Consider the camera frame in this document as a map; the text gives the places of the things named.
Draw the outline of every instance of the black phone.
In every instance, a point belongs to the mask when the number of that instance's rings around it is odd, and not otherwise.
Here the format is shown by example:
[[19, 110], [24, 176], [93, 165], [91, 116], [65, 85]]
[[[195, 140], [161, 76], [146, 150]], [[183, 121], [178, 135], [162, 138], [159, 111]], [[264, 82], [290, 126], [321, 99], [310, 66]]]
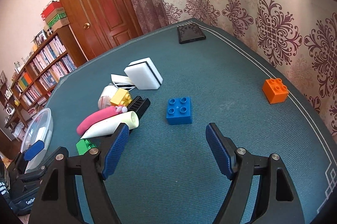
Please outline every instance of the black phone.
[[178, 36], [180, 44], [206, 39], [205, 34], [201, 31], [200, 27], [195, 23], [179, 26]]

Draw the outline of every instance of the pink wall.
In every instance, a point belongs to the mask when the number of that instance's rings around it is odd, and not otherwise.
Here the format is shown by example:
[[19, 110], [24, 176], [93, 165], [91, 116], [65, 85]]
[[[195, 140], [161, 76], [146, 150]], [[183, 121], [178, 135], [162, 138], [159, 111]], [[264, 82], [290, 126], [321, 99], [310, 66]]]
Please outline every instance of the pink wall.
[[[0, 0], [0, 72], [11, 85], [14, 62], [28, 56], [34, 36], [43, 29], [41, 12], [51, 0]], [[0, 109], [0, 128], [4, 129], [6, 112]]]

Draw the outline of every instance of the door knob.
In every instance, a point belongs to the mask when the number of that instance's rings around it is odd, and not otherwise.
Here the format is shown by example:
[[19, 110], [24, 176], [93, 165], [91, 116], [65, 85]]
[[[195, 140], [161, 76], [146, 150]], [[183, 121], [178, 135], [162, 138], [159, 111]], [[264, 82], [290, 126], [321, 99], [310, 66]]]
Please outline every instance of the door knob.
[[84, 25], [83, 25], [83, 29], [88, 29], [90, 27], [90, 23], [85, 23]]

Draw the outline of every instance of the metal screw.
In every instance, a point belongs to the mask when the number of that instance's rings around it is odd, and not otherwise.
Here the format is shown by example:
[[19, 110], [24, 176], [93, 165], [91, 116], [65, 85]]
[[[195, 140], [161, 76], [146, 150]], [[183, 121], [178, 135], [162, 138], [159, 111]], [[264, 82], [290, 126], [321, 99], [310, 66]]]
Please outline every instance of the metal screw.
[[59, 153], [57, 156], [56, 156], [56, 160], [62, 160], [64, 158], [64, 155]]
[[97, 153], [98, 153], [98, 149], [97, 149], [97, 148], [91, 148], [91, 149], [89, 150], [89, 153], [90, 153], [90, 154], [97, 154]]
[[273, 153], [273, 154], [272, 154], [272, 159], [274, 159], [274, 160], [279, 160], [279, 159], [280, 159], [280, 156], [279, 156], [278, 154], [276, 154], [276, 153]]
[[246, 149], [244, 149], [244, 148], [238, 148], [236, 151], [238, 152], [238, 154], [245, 154], [246, 153]]

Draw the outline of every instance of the clear plastic bowl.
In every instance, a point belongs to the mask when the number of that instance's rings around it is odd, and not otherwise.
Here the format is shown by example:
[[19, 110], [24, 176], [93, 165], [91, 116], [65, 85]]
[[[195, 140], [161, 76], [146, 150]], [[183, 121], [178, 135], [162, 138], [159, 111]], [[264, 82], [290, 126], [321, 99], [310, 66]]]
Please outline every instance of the clear plastic bowl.
[[52, 112], [49, 108], [45, 108], [35, 116], [32, 123], [29, 125], [21, 145], [21, 152], [24, 152], [38, 140], [42, 140], [44, 143], [44, 149], [38, 153], [35, 158], [28, 162], [26, 172], [36, 168], [41, 163], [44, 155], [47, 152], [52, 134]]

